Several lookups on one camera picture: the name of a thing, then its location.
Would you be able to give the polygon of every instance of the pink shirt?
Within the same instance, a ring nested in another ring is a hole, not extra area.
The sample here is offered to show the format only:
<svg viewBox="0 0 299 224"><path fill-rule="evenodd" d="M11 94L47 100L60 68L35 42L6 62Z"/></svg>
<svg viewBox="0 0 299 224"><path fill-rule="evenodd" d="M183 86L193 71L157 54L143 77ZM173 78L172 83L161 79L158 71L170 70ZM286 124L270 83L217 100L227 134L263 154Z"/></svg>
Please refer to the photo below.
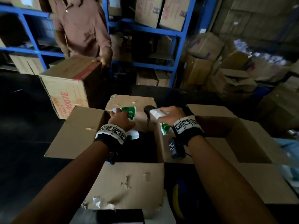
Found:
<svg viewBox="0 0 299 224"><path fill-rule="evenodd" d="M54 0L54 28L65 33L68 46L84 56L99 56L100 47L111 47L105 14L95 0Z"/></svg>

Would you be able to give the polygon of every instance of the black wrist strap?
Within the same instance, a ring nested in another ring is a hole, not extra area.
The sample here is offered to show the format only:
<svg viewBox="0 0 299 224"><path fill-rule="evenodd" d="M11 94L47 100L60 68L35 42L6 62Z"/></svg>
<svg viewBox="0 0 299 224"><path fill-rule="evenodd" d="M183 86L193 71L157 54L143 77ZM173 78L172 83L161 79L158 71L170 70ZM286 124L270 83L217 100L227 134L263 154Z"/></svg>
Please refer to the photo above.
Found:
<svg viewBox="0 0 299 224"><path fill-rule="evenodd" d="M188 145L189 140L196 135L205 137L204 131L196 120L188 117L177 120L172 128L177 139L184 145Z"/></svg>
<svg viewBox="0 0 299 224"><path fill-rule="evenodd" d="M121 147L127 139L127 133L117 125L105 124L97 132L95 141L102 141L110 152Z"/></svg>

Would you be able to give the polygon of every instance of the hand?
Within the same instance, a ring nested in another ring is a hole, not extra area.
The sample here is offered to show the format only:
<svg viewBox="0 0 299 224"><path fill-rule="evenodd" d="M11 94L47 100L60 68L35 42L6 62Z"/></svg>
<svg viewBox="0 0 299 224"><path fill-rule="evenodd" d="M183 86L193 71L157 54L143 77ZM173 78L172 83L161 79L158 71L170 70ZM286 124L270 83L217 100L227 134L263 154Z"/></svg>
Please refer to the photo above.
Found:
<svg viewBox="0 0 299 224"><path fill-rule="evenodd" d="M69 58L70 53L74 52L72 48L67 47L67 46L62 46L60 48L61 48L61 51L63 52L63 55L65 56L65 58Z"/></svg>
<svg viewBox="0 0 299 224"><path fill-rule="evenodd" d="M117 108L114 112L110 112L110 119L108 123L118 125L120 128L124 129L125 131L131 130L136 123L133 121L129 121L128 119L128 111L121 111L120 108Z"/></svg>
<svg viewBox="0 0 299 224"><path fill-rule="evenodd" d="M102 56L95 58L95 60L93 60L93 62L99 62L99 61L102 62L102 68L104 68L104 67L110 67L111 60L112 60L111 56L102 55Z"/></svg>
<svg viewBox="0 0 299 224"><path fill-rule="evenodd" d="M180 107L170 106L170 107L161 107L161 111L169 112L167 116L159 117L158 121L166 123L170 126L173 126L174 122L178 119L186 117L186 114Z"/></svg>

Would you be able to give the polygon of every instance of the black surface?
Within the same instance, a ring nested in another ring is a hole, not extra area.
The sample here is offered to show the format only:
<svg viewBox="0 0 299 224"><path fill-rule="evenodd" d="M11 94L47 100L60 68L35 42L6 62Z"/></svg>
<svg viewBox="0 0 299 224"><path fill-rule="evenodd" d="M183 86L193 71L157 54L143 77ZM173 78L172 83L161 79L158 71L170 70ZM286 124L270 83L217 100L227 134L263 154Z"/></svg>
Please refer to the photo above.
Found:
<svg viewBox="0 0 299 224"><path fill-rule="evenodd" d="M163 87L127 85L125 82L111 84L106 102L112 94L153 97L158 107L221 104L218 96L211 92L186 93ZM0 73L0 102L0 223L10 223L70 160L43 157L64 120L56 116L37 76ZM173 173L168 164L165 169ZM180 165L179 169L180 175L187 181L196 182L193 189L198 191L197 196L209 203L194 166ZM168 192L176 177L180 176L165 174ZM275 216L284 220L292 217L288 211L295 208L273 205L271 210ZM109 216L110 213L79 208L71 223L99 223L97 220L107 223ZM215 214L211 210L206 216L215 217Z"/></svg>

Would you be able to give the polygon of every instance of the person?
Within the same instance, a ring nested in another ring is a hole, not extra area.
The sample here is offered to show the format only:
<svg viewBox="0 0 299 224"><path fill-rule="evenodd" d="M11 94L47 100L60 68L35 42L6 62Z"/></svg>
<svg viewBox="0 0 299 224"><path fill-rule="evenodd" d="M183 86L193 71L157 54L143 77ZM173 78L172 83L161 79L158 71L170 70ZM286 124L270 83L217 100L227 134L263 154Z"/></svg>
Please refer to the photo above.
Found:
<svg viewBox="0 0 299 224"><path fill-rule="evenodd" d="M54 3L54 37L64 56L95 57L102 67L108 67L112 58L111 39L100 4L95 0L54 0Z"/></svg>
<svg viewBox="0 0 299 224"><path fill-rule="evenodd" d="M182 109L175 106L162 107L161 110L169 114L159 117L159 122L175 125L174 131L176 122L186 119ZM117 108L115 113L110 113L108 125L114 124L129 131L135 123L128 120L127 114L127 111ZM195 168L223 223L278 223L250 184L207 142L202 131L195 129L187 133L185 143ZM12 223L70 222L99 175L109 151L118 149L114 147L113 139L108 139L112 136L99 135L38 193Z"/></svg>

